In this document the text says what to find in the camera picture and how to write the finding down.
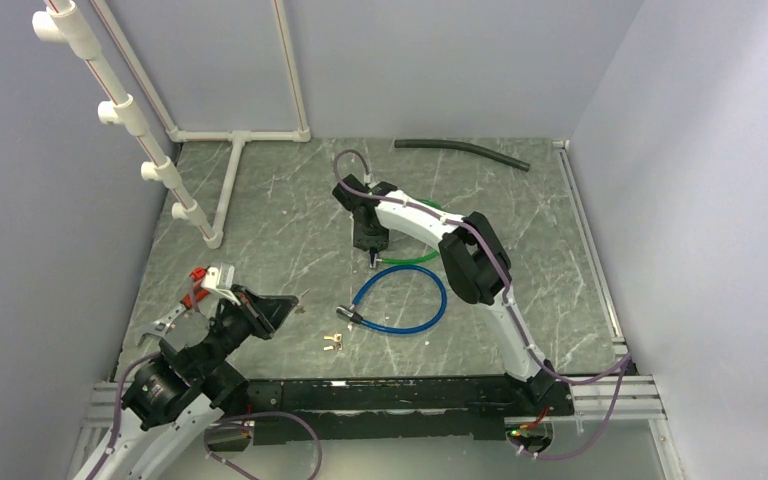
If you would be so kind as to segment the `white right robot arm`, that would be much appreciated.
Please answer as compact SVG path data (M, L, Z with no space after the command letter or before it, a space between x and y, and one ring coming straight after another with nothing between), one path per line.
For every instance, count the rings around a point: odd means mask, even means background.
M560 381L529 331L516 302L510 258L483 214L448 213L386 182L370 189L353 175L340 179L333 195L363 220L434 248L450 289L465 303L484 309L505 373L514 383L510 392L515 409L534 415L548 404Z

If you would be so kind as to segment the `green cable lock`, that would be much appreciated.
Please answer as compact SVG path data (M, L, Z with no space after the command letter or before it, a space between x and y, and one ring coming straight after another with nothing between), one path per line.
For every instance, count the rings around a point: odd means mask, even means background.
M381 263L379 265L390 265L390 266L419 265L419 264L429 262L438 257L439 257L439 253L437 251L430 251L429 253L423 256L412 257L412 258L380 257Z

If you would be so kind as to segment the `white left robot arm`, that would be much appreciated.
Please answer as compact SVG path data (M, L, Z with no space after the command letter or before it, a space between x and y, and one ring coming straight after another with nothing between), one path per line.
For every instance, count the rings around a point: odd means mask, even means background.
M193 313L130 365L117 386L108 433L79 479L155 479L220 419L278 409L278 383L257 386L228 358L248 339L269 340L299 300L235 285L211 316Z

